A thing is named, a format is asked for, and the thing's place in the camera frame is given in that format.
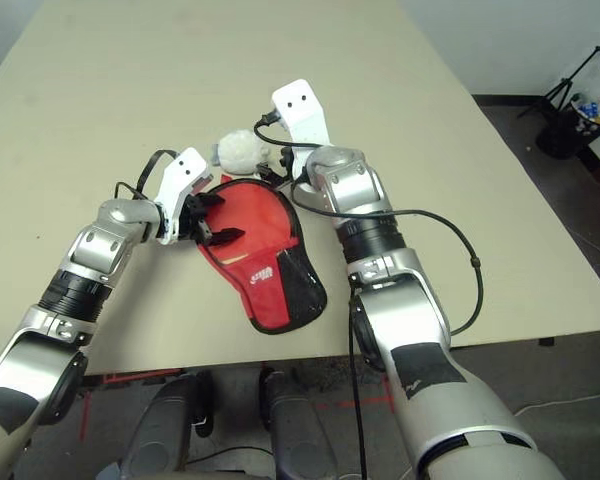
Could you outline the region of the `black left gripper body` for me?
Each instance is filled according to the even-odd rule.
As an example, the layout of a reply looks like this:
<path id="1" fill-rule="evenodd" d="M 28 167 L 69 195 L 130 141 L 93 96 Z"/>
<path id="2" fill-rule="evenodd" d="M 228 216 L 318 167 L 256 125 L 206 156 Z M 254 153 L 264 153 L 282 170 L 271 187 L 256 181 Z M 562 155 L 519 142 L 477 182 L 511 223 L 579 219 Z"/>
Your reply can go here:
<path id="1" fill-rule="evenodd" d="M 195 242 L 208 242 L 212 231 L 206 222 L 209 209 L 195 208 L 195 195 L 188 195 L 183 204 L 183 238 Z"/>

